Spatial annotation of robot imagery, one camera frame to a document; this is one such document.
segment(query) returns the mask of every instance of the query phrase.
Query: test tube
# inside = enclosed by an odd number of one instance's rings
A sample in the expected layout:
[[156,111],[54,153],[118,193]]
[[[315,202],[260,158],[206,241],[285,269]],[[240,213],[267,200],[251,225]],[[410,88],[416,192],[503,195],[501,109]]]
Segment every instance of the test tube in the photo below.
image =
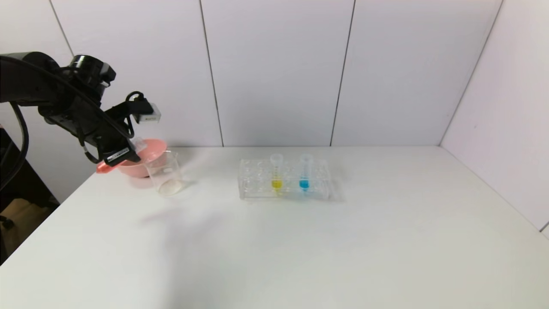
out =
[[280,153],[271,155],[271,163],[273,164],[273,176],[271,180],[271,186],[275,191],[279,191],[282,188],[282,164],[284,163],[284,157]]
[[302,154],[301,161],[301,179],[299,180],[299,187],[303,191],[309,189],[309,178],[311,177],[313,157],[310,154]]

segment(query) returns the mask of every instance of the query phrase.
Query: blue liquid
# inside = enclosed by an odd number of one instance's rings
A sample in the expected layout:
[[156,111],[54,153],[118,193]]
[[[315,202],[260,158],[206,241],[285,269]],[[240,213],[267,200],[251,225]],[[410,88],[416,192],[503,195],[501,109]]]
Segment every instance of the blue liquid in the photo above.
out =
[[299,186],[303,191],[307,191],[309,189],[309,180],[308,179],[299,180]]

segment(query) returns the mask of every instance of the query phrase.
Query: test tube rack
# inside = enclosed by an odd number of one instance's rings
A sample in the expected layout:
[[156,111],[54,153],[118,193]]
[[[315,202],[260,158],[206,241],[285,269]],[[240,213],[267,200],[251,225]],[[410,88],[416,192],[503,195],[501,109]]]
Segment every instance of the test tube rack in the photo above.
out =
[[268,159],[243,159],[238,171],[238,189],[242,200],[247,198],[310,198],[327,200],[330,197],[330,172],[325,160],[312,163],[309,187],[303,189],[300,181],[302,165],[299,160],[285,161],[277,180],[282,181],[280,188],[272,185],[274,166]]

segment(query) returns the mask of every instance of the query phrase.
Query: glass beaker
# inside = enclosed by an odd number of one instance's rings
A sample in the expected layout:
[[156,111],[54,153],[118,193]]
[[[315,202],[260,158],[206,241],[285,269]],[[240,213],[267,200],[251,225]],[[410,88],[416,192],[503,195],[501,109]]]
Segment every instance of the glass beaker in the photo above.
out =
[[166,150],[160,157],[146,161],[145,167],[158,194],[169,196],[183,189],[176,152]]

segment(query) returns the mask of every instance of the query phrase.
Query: yellow liquid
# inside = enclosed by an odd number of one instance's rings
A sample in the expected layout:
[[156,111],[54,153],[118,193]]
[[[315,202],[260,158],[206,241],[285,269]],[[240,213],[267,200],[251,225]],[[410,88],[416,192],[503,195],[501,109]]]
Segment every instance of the yellow liquid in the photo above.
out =
[[282,180],[280,180],[280,179],[276,179],[276,180],[273,179],[271,181],[271,186],[273,187],[273,189],[275,191],[280,190],[280,188],[282,188],[282,185],[283,185],[283,183],[282,183]]

